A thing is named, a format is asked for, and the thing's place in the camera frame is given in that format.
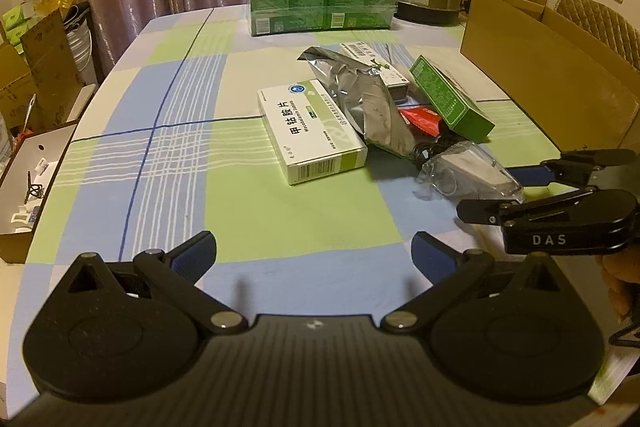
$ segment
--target red candy packet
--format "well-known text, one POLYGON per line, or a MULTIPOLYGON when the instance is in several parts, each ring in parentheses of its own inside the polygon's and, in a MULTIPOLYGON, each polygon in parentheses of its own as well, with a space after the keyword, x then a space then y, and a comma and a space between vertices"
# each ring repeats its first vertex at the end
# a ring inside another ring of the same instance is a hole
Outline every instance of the red candy packet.
POLYGON ((429 136, 440 135, 442 117, 435 111, 426 107, 399 109, 399 111, 409 122, 429 136))

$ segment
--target green and white box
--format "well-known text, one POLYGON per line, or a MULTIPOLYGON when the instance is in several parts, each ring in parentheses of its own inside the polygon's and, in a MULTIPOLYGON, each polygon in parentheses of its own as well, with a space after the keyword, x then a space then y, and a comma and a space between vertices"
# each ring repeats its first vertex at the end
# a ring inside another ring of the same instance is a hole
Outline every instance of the green and white box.
POLYGON ((289 185, 364 165, 366 145, 318 80, 261 89, 258 105, 289 185))
POLYGON ((367 66, 378 68, 394 102, 404 102, 409 91, 409 80, 364 42, 340 44, 343 55, 353 57, 367 66))

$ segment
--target white bucket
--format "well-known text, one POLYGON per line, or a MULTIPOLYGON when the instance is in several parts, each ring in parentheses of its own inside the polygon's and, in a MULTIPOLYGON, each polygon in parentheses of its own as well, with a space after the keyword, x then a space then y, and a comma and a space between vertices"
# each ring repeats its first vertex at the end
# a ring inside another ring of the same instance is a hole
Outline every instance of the white bucket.
POLYGON ((76 67, 82 73, 91 62, 91 53, 94 49, 94 41, 86 21, 75 30, 66 32, 66 40, 69 42, 76 67))

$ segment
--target table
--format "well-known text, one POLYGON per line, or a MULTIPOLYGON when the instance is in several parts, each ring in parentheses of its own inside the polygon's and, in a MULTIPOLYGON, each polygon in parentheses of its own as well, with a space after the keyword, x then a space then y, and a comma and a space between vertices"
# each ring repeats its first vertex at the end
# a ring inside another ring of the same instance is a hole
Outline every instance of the table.
POLYGON ((425 54, 495 122, 488 147, 505 166, 558 151, 459 52, 464 28, 394 21, 391 30, 252 38, 246 7, 151 21, 110 73, 66 153, 24 268, 9 345, 10 415, 35 394, 22 338, 75 257, 129 261, 200 230, 218 242, 198 287, 243 313, 371 314, 379 321, 430 287, 408 245, 426 230, 464 250, 447 201, 415 194, 415 168, 370 149, 364 169, 289 187, 259 118, 258 88, 313 78, 309 46, 365 41, 393 64, 425 54))

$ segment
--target clear plastic bag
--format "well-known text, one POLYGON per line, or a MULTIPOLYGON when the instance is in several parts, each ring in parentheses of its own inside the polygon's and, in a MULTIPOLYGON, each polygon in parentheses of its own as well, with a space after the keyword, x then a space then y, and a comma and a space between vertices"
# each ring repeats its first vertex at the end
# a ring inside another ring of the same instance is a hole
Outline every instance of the clear plastic bag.
POLYGON ((524 189, 487 151, 464 141, 428 160, 418 175, 422 199, 524 201, 524 189))

